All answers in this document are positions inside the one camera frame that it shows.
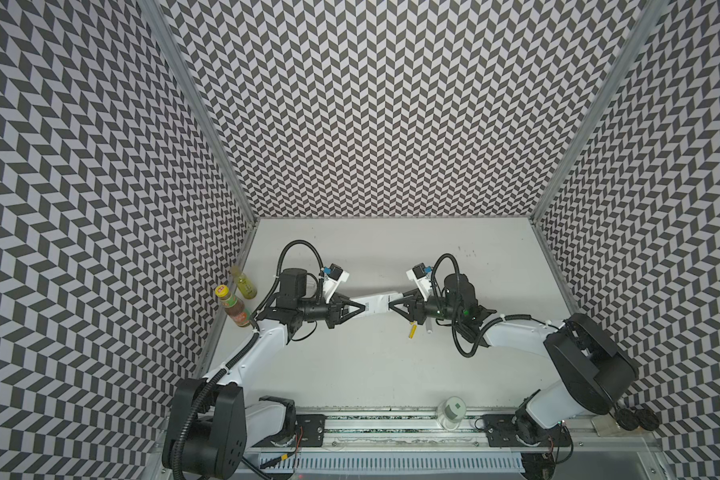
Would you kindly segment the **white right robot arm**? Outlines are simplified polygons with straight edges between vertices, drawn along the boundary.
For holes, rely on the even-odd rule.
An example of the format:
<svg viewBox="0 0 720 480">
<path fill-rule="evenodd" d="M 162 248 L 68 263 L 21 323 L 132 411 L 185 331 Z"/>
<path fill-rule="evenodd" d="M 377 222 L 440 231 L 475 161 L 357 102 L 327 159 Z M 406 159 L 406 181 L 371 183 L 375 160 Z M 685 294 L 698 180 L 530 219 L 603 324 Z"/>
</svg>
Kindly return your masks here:
<svg viewBox="0 0 720 480">
<path fill-rule="evenodd" d="M 419 263 L 407 271 L 413 290 L 388 303 L 413 326 L 443 320 L 458 353 L 467 359 L 479 349 L 504 347 L 543 357 L 558 376 L 526 397 L 512 424 L 526 445 L 582 413 L 606 415 L 638 378 L 629 355 L 592 318 L 575 313 L 562 321 L 530 314 L 499 314 L 479 304 L 474 285 L 460 270 L 443 281 L 438 265 Z"/>
</svg>

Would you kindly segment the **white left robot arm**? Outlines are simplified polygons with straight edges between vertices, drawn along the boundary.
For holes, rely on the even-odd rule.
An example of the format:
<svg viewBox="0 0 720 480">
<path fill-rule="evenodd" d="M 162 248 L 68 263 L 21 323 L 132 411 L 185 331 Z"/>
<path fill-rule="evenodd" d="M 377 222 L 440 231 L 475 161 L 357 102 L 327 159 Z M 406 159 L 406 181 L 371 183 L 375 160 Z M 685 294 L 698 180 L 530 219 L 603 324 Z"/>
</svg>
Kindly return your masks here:
<svg viewBox="0 0 720 480">
<path fill-rule="evenodd" d="M 319 272 L 316 292 L 306 295 L 304 269 L 285 269 L 289 250 L 302 245 L 314 255 Z M 306 240 L 293 240 L 281 251 L 275 279 L 249 317 L 251 332 L 218 367 L 201 378 L 177 384 L 165 434 L 162 464 L 175 479 L 194 474 L 200 479 L 227 479 L 242 463 L 247 445 L 244 382 L 255 368 L 294 341 L 305 323 L 324 322 L 330 329 L 364 313 L 367 308 L 337 292 L 348 273 L 336 264 L 325 266 Z"/>
</svg>

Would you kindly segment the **yellow-green drink bottle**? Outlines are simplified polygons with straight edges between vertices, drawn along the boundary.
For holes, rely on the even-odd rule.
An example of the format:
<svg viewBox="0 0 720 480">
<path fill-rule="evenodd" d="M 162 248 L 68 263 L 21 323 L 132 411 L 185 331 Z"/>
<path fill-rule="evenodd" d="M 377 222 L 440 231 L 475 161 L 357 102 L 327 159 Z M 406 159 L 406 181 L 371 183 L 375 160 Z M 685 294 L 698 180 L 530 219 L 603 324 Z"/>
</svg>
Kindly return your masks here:
<svg viewBox="0 0 720 480">
<path fill-rule="evenodd" d="M 256 286 L 238 265 L 230 267 L 230 274 L 237 286 L 237 290 L 245 299 L 254 299 L 257 296 Z"/>
</svg>

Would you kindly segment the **red tea bottle yellow cap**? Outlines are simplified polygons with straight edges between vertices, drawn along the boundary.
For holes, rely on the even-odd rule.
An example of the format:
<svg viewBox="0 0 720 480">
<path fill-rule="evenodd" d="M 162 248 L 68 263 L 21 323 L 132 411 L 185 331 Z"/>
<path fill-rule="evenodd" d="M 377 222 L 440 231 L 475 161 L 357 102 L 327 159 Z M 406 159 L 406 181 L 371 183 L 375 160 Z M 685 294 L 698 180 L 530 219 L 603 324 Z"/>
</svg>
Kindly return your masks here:
<svg viewBox="0 0 720 480">
<path fill-rule="evenodd" d="M 239 299 L 226 285 L 219 285 L 214 293 L 227 316 L 241 328 L 250 325 L 249 315 L 244 302 Z"/>
</svg>

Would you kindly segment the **black round disc pair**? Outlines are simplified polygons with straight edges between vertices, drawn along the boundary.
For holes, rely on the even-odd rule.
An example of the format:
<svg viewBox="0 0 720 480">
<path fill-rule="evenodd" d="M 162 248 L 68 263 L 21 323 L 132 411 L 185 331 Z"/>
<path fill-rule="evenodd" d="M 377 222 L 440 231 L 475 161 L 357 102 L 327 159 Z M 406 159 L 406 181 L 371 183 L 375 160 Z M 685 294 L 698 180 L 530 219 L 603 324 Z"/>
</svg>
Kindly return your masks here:
<svg viewBox="0 0 720 480">
<path fill-rule="evenodd" d="M 652 409 L 645 406 L 619 407 L 612 414 L 617 425 L 625 431 L 635 431 L 641 428 L 652 432 L 661 425 L 661 419 Z"/>
</svg>

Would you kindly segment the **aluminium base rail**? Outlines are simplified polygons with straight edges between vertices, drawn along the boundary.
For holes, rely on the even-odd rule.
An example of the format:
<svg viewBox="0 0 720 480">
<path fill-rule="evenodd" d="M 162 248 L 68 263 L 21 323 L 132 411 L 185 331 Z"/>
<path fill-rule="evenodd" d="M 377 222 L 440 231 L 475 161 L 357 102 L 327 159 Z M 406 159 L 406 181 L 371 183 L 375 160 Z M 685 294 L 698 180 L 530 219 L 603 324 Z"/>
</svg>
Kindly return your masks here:
<svg viewBox="0 0 720 480">
<path fill-rule="evenodd" d="M 322 451 L 490 451 L 482 417 L 513 416 L 512 408 L 470 408 L 458 428 L 446 430 L 431 408 L 308 408 L 298 407 L 299 415 L 323 415 Z M 565 422 L 572 444 L 563 453 L 579 452 L 658 452 L 660 442 L 651 433 L 605 437 L 597 434 L 589 416 Z"/>
</svg>

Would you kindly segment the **aluminium left corner post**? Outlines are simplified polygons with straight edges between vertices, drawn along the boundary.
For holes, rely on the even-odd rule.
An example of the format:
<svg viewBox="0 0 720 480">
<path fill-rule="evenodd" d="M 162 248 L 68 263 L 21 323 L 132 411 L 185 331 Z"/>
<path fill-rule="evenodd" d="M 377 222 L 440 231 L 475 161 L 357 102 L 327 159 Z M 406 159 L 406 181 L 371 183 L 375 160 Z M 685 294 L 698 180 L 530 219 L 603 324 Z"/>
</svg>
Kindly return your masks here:
<svg viewBox="0 0 720 480">
<path fill-rule="evenodd" d="M 206 105 L 196 88 L 180 49 L 163 15 L 161 4 L 154 0 L 141 0 L 139 6 L 145 21 L 148 23 L 152 36 L 157 42 L 165 61 L 171 70 L 179 89 L 208 143 L 210 151 L 219 166 L 222 176 L 236 198 L 244 219 L 251 224 L 256 223 L 256 216 L 246 194 L 238 180 L 222 140 L 213 125 Z"/>
</svg>

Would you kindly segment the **aluminium corner post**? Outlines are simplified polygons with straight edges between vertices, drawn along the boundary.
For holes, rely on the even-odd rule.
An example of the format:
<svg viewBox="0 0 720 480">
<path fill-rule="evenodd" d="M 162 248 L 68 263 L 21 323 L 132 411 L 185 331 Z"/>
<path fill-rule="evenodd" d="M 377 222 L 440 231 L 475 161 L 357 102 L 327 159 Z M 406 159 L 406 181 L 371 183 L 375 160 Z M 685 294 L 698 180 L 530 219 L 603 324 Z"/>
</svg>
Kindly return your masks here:
<svg viewBox="0 0 720 480">
<path fill-rule="evenodd" d="M 617 93 L 621 83 L 624 81 L 632 65 L 640 53 L 643 45 L 647 42 L 651 32 L 659 23 L 661 16 L 669 6 L 667 0 L 647 1 L 640 17 L 637 19 L 634 28 L 629 33 L 620 49 L 616 59 L 608 71 L 600 89 L 592 101 L 592 104 L 584 116 L 581 125 L 575 133 L 570 145 L 566 149 L 547 187 L 540 197 L 529 219 L 531 224 L 538 228 L 541 218 L 557 196 L 566 178 L 571 173 L 574 165 L 605 114 L 612 98 Z"/>
<path fill-rule="evenodd" d="M 256 223 L 256 216 L 246 194 L 238 180 L 222 140 L 213 125 L 206 105 L 196 88 L 180 49 L 163 15 L 161 4 L 154 0 L 141 0 L 139 6 L 145 21 L 148 23 L 152 36 L 157 42 L 165 61 L 171 70 L 179 89 L 208 143 L 210 151 L 219 166 L 222 176 L 236 198 L 244 219 L 251 224 Z"/>
</svg>

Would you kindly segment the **aluminium right corner post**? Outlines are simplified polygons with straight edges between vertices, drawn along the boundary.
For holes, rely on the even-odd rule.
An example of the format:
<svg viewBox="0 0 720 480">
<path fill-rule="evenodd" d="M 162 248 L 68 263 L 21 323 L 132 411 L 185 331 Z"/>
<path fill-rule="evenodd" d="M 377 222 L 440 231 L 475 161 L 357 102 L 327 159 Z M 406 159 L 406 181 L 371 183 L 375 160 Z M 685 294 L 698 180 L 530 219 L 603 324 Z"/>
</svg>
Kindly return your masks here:
<svg viewBox="0 0 720 480">
<path fill-rule="evenodd" d="M 531 224 L 538 228 L 541 218 L 557 196 L 566 178 L 571 173 L 574 165 L 605 114 L 612 98 L 617 93 L 621 83 L 624 81 L 632 65 L 640 53 L 643 45 L 647 42 L 651 32 L 659 23 L 661 16 L 669 6 L 667 0 L 647 1 L 640 17 L 637 19 L 634 28 L 629 33 L 620 49 L 616 59 L 608 71 L 600 89 L 592 101 L 592 104 L 584 116 L 581 125 L 575 133 L 570 145 L 566 149 L 547 187 L 540 197 L 529 219 Z"/>
</svg>

